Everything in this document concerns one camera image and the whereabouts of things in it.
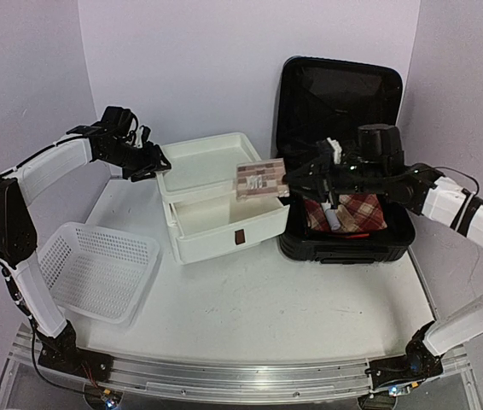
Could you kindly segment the brown patterned box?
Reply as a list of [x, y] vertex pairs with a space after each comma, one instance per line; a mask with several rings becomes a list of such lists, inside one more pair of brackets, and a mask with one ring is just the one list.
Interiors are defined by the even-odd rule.
[[261, 197], [288, 197], [284, 181], [286, 168], [283, 159], [270, 159], [240, 164], [236, 167], [236, 200]]

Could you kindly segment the white drawer storage box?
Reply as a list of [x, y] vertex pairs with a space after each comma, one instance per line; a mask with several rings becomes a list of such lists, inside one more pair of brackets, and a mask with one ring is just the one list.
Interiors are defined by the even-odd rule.
[[176, 262], [188, 265], [284, 233], [289, 206], [277, 197], [236, 199], [236, 167], [260, 156], [242, 132], [161, 147], [171, 169], [157, 182]]

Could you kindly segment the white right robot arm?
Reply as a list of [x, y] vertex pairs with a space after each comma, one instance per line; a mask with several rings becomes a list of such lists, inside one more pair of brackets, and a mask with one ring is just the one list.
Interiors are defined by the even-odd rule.
[[[286, 181], [291, 191], [318, 202], [334, 202], [341, 194], [376, 194], [414, 215], [442, 225], [467, 241], [435, 245], [439, 261], [425, 260], [426, 267], [440, 267], [459, 274], [474, 272], [483, 258], [483, 199], [446, 176], [445, 168], [424, 163], [407, 165], [399, 129], [383, 124], [361, 126], [358, 141], [318, 141], [314, 149], [287, 159]], [[417, 345], [402, 354], [398, 370], [417, 378], [432, 362], [458, 344], [483, 334], [483, 288], [467, 284], [473, 300], [431, 324]]]

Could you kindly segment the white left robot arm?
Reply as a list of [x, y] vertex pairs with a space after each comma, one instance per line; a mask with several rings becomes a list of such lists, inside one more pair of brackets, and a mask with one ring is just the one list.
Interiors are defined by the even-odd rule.
[[74, 126], [0, 171], [0, 270], [15, 305], [43, 336], [57, 338], [69, 322], [41, 271], [36, 203], [64, 178], [97, 162], [117, 167], [132, 183], [170, 171], [170, 159], [150, 134], [132, 110], [108, 106], [96, 122]]

